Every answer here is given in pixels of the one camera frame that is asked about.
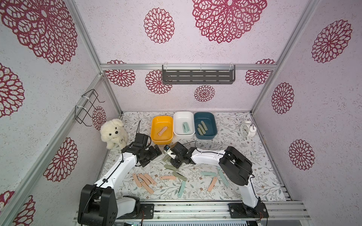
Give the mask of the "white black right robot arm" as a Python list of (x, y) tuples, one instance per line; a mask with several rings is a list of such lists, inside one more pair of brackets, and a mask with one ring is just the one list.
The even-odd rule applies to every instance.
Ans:
[(252, 178), (252, 162), (234, 147), (225, 150), (209, 151), (196, 147), (187, 149), (177, 142), (166, 145), (164, 150), (171, 157), (170, 163), (179, 168), (181, 164), (209, 164), (221, 167), (223, 173), (234, 184), (238, 185), (242, 202), (229, 203), (231, 218), (268, 219), (266, 205), (255, 193)]

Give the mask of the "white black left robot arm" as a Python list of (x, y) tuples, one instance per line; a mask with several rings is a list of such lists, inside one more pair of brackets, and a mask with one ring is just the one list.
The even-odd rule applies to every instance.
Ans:
[(116, 199), (115, 190), (134, 167), (144, 167), (161, 154), (158, 145), (146, 149), (123, 148), (120, 158), (105, 176), (82, 189), (77, 222), (82, 226), (112, 226), (119, 217), (139, 217), (142, 213), (139, 198), (124, 196)]

